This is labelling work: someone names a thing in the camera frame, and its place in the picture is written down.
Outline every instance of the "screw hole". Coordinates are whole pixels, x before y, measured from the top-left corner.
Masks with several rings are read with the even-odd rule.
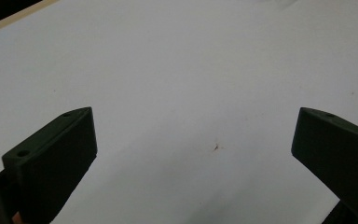
[[[20,151],[19,153],[17,153],[17,156],[18,157],[24,157],[24,156],[26,156],[28,154],[30,154],[30,151],[23,150],[23,151]]]

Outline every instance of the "white surface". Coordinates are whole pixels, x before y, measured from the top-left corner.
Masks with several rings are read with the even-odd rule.
[[[0,30],[0,156],[87,105],[98,158],[53,223],[321,223],[290,148],[301,106],[358,124],[358,0],[62,0]]]

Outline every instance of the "small mark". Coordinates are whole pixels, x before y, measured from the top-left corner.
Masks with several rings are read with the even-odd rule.
[[[214,147],[213,151],[216,151],[216,150],[218,150],[218,149],[220,149],[220,148],[223,148],[223,147],[219,146],[219,144],[216,143],[216,146]]]

